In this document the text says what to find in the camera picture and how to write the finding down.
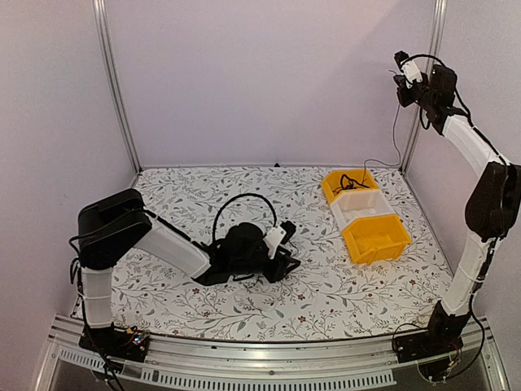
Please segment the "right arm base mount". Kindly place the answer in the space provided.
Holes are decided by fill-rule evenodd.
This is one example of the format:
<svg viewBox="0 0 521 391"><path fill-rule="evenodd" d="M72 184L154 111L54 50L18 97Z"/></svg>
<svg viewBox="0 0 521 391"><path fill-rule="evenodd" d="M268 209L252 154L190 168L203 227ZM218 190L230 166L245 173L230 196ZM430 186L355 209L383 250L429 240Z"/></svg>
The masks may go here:
<svg viewBox="0 0 521 391"><path fill-rule="evenodd" d="M418 362L420 375L432 383L445 381L460 363L463 342L459 317L435 315L427 329L418 333L392 337L392 349L399 363Z"/></svg>

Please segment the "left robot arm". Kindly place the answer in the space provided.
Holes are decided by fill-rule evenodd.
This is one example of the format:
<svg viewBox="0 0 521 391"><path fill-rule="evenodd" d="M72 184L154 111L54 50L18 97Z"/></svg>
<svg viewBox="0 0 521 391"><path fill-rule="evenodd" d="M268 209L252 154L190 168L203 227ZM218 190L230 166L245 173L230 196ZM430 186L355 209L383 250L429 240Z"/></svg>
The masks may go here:
<svg viewBox="0 0 521 391"><path fill-rule="evenodd" d="M284 247L295 232L289 221L274 221L267 231L240 222L224 237L200 243L146 209L135 189L84 207L78 215L78 234L69 243L77 254L79 269L71 278L78 283L90 341L105 354L115 353L121 345L119 332L111 328L112 272L131 249L165 261L203 286L249 275L277 283L300 266Z"/></svg>

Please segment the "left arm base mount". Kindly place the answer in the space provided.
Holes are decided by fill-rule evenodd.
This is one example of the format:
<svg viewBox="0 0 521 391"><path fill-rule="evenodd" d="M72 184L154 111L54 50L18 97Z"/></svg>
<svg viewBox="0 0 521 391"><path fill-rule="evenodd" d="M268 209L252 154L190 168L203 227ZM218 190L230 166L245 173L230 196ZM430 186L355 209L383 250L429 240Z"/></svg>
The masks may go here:
<svg viewBox="0 0 521 391"><path fill-rule="evenodd" d="M111 323L109 327L93 328L86 320L85 302L81 301L83 332L79 346L99 354L102 358L121 358L133 362L145 362L150 332L139 330L135 326L125 330L118 329Z"/></svg>

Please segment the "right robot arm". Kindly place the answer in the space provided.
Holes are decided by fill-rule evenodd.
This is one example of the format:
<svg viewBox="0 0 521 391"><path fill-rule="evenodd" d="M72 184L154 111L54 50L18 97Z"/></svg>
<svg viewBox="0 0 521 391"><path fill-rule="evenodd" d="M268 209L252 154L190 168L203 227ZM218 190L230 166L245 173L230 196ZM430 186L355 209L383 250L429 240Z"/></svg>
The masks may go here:
<svg viewBox="0 0 521 391"><path fill-rule="evenodd" d="M437 355L451 344L450 327L464 326L475 294L482 287L494 254L516 223L520 208L520 167L510 162L475 126L457 89L457 74L443 64L431 73L413 58L399 61L394 81L402 107L417 104L427 124L461 153L476 176L465 207L465 247L448 291L431 316L434 326L421 338L421 348Z"/></svg>

